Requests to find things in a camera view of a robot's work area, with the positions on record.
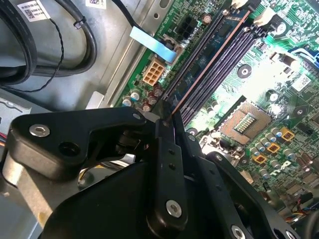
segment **motherboard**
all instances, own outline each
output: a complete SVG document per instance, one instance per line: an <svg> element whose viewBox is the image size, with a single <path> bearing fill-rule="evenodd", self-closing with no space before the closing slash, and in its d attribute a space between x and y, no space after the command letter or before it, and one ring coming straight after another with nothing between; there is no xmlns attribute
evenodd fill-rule
<svg viewBox="0 0 319 239"><path fill-rule="evenodd" d="M168 101L289 222L314 210L300 198L319 187L318 1L175 0L155 39L176 59L146 50L116 106Z"/></svg>

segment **dimm slot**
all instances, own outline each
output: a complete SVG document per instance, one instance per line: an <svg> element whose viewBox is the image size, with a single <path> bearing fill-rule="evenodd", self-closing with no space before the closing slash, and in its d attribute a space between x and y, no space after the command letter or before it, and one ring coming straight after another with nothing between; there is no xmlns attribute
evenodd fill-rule
<svg viewBox="0 0 319 239"><path fill-rule="evenodd" d="M186 62L181 66L178 73L175 75L174 80L170 83L167 90L162 94L161 98L162 100L167 100L172 92L176 89L179 82L184 78L185 74L188 72L190 67L193 65L195 59L199 56L199 54L203 51L209 40L211 39L212 35L215 34L216 29L218 29L225 21L225 16L220 13L215 18L215 21L210 25L209 29L205 33L205 35L201 38L200 42L198 43L195 50L192 52L192 54L188 57Z"/></svg>
<svg viewBox="0 0 319 239"><path fill-rule="evenodd" d="M190 94L190 98L181 109L185 124L189 123L194 115L203 107L217 87L226 79L256 41L257 38L251 33L240 32L237 35L232 44L225 50L206 77L201 81L199 87Z"/></svg>

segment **black cable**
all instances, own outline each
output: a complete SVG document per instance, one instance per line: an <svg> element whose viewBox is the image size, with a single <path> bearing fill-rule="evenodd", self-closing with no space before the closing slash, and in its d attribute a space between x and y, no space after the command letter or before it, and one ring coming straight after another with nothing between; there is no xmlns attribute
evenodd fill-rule
<svg viewBox="0 0 319 239"><path fill-rule="evenodd" d="M133 27L137 27L138 29L144 31L133 19L133 17L131 16L131 14L129 13L129 11L126 9L126 7L124 6L124 4L120 1L120 0L112 0L112 2L114 2L116 4L116 6L118 6L118 8L121 10L121 12L124 14L124 16L126 17L126 19L128 20L128 22L130 23L130 25Z"/></svg>
<svg viewBox="0 0 319 239"><path fill-rule="evenodd" d="M58 27L58 25L55 23L54 20L50 19L50 21L53 23L53 25L55 26L58 34L59 34L59 38L60 38L60 43L61 43L61 58L60 58L60 61L58 63L58 65L56 66L52 76L50 77L50 79L42 86L40 87L39 89L36 89L36 90L31 90L31 91L23 91L23 90L18 90L18 89L15 89L15 88L12 88L10 86L4 86L3 88L5 89L8 89L10 91L16 91L16 92L20 92L20 93L34 93L34 92L38 92L38 91L41 91L43 90L45 87L47 87L51 81L53 80L53 78L55 77L56 73L59 71L60 69L60 66L63 62L63 59L64 59L64 45L63 45L63 39L62 39L62 34L61 34L61 31L60 31L60 28Z"/></svg>
<svg viewBox="0 0 319 239"><path fill-rule="evenodd" d="M22 48L25 66L0 67L0 84L15 85L27 80L37 64L37 52L32 34L10 1L0 0L0 19L8 26Z"/></svg>
<svg viewBox="0 0 319 239"><path fill-rule="evenodd" d="M74 5L71 0L55 0L60 4L74 19L76 22L83 22L81 28L86 38L86 52L83 60L73 68L61 67L59 72L56 73L56 77L66 77L71 75L81 74L88 71L95 63L97 58L97 43L94 34L86 22L85 17L80 10ZM37 66L33 75L35 76L51 76L55 71L55 67L51 66Z"/></svg>
<svg viewBox="0 0 319 239"><path fill-rule="evenodd" d="M82 28L83 32L86 37L86 52L83 57L83 60L75 67L72 68L64 68L60 67L59 71L56 72L55 66L34 66L33 68L29 69L30 64L28 64L29 60L25 55L26 58L26 66L18 66L18 67L0 67L0 85L13 85L19 84L25 81L31 74L35 76L45 76L50 77L55 74L55 77L66 77L76 74L81 74L89 70L95 63L97 58L97 43L93 32L86 22L86 18L82 15L80 10L74 5L71 0L55 0L58 4L60 4L76 21L75 26L77 29ZM21 46L25 46L27 49L34 47L34 52L36 55L36 48L34 40L31 36L29 29L27 28L26 24L24 23L23 18L20 14L15 10L12 4L9 1L0 1L0 17L4 20L4 22L8 25L10 30L14 33L12 29L19 29L21 32L22 30L25 32L29 32L28 36L30 41L26 41L26 37L21 39L21 37L15 34L15 37L19 40ZM23 72L28 72L25 74L25 77L20 77L17 80L12 80L20 76Z"/></svg>

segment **barcode label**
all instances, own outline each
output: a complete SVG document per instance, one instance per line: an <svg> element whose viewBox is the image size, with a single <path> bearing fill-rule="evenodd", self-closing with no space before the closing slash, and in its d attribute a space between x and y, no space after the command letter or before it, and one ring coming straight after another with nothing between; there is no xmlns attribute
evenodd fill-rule
<svg viewBox="0 0 319 239"><path fill-rule="evenodd" d="M85 5L99 9L106 9L106 0L85 0Z"/></svg>
<svg viewBox="0 0 319 239"><path fill-rule="evenodd" d="M291 86L295 88L296 91L300 92L310 83L310 81L311 80L307 76L301 76Z"/></svg>
<svg viewBox="0 0 319 239"><path fill-rule="evenodd" d="M40 0L21 3L18 8L22 11L29 21L40 21L50 19L50 15L45 10Z"/></svg>

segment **screw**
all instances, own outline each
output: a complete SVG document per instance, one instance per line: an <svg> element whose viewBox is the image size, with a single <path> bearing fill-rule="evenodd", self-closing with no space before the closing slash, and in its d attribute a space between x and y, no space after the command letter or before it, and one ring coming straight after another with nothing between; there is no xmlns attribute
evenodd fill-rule
<svg viewBox="0 0 319 239"><path fill-rule="evenodd" d="M290 239L296 239L296 237L290 231L286 231L286 234Z"/></svg>
<svg viewBox="0 0 319 239"><path fill-rule="evenodd" d="M36 137L47 137L50 134L50 129L42 124L34 124L29 128L29 132Z"/></svg>
<svg viewBox="0 0 319 239"><path fill-rule="evenodd" d="M191 141L194 141L194 142L196 141L196 138L195 138L193 135L191 135L191 134L188 136L188 138L189 138Z"/></svg>
<svg viewBox="0 0 319 239"><path fill-rule="evenodd" d="M236 225L231 226L231 231L233 232L233 235L236 239L245 239L244 232Z"/></svg>
<svg viewBox="0 0 319 239"><path fill-rule="evenodd" d="M136 118L136 119L138 119L138 120L141 119L141 117L140 117L138 114L133 114L133 117Z"/></svg>
<svg viewBox="0 0 319 239"><path fill-rule="evenodd" d="M222 160L223 160L223 158L220 157L218 154L215 154L215 156L216 156L216 158L217 158L219 161L222 161Z"/></svg>
<svg viewBox="0 0 319 239"><path fill-rule="evenodd" d="M237 148L236 148L236 151L237 152L241 152L241 151L243 151L244 150L244 148L242 147L242 146L237 146Z"/></svg>
<svg viewBox="0 0 319 239"><path fill-rule="evenodd" d="M229 11L227 9L224 9L222 13L224 16L227 16L229 14Z"/></svg>
<svg viewBox="0 0 319 239"><path fill-rule="evenodd" d="M180 205L174 201L174 200L168 200L166 202L166 209L167 209L167 212L172 216L172 217L175 217L175 218L180 218L181 216L181 207Z"/></svg>

